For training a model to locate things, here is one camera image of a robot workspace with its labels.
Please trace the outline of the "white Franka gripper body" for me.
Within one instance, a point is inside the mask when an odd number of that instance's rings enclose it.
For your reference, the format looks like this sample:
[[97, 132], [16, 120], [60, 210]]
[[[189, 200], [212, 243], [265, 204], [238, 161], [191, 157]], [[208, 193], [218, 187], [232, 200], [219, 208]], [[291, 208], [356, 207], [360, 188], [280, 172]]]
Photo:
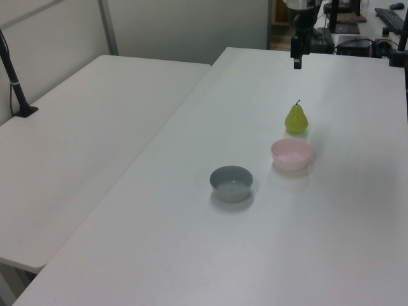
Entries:
[[315, 0], [287, 0], [289, 23], [296, 31], [308, 31], [316, 23]]

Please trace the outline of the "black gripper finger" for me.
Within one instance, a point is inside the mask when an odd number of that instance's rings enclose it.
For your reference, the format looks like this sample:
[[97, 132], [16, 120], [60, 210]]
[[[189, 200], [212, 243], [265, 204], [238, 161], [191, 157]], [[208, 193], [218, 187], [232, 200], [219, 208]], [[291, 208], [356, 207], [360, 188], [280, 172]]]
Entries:
[[302, 44], [299, 35], [296, 33], [291, 38], [290, 57], [293, 60], [294, 69], [302, 68]]
[[312, 40], [312, 29], [306, 29], [301, 34], [301, 51], [302, 54], [310, 54], [310, 46]]

